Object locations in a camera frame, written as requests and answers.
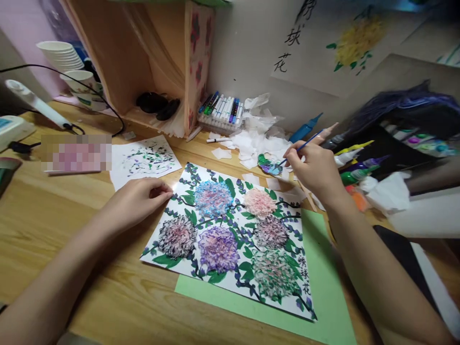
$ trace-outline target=pixelated blur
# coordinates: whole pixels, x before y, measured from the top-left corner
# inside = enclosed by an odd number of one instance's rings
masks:
[[[42,135],[45,172],[95,172],[112,168],[110,135]]]

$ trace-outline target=hanging picture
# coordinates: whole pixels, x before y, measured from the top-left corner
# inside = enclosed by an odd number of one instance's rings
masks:
[[[271,76],[348,97],[425,17],[360,1],[306,0],[285,29]]]
[[[140,259],[315,321],[300,202],[187,163]]]
[[[181,168],[163,135],[125,145],[112,145],[110,179],[115,190],[129,180],[160,178]]]

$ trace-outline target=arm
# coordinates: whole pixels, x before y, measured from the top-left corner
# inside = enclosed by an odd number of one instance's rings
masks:
[[[453,344],[441,318],[344,189],[332,151],[309,144],[285,156],[326,208],[346,270],[384,343]]]
[[[155,178],[131,180],[118,190],[0,315],[2,344],[56,342],[102,249],[172,195],[172,189]]]

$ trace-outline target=green paint bottle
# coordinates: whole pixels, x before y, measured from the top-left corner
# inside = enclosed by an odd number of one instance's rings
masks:
[[[344,172],[340,174],[340,178],[342,179],[342,183],[344,186],[348,186],[351,184],[358,183],[361,180],[364,180],[364,178],[369,175],[371,172],[374,170],[380,168],[380,165],[374,165],[373,167],[369,169],[359,169],[359,170],[354,170],[352,172]]]

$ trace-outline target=yellow flower picture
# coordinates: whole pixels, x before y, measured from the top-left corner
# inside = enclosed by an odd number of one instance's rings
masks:
[[[350,28],[345,30],[338,43],[331,43],[327,49],[335,49],[337,65],[334,72],[343,66],[354,69],[358,63],[361,67],[356,75],[366,69],[366,61],[372,57],[371,50],[385,35],[385,27],[380,17],[370,15],[372,6],[368,6],[354,20]]]

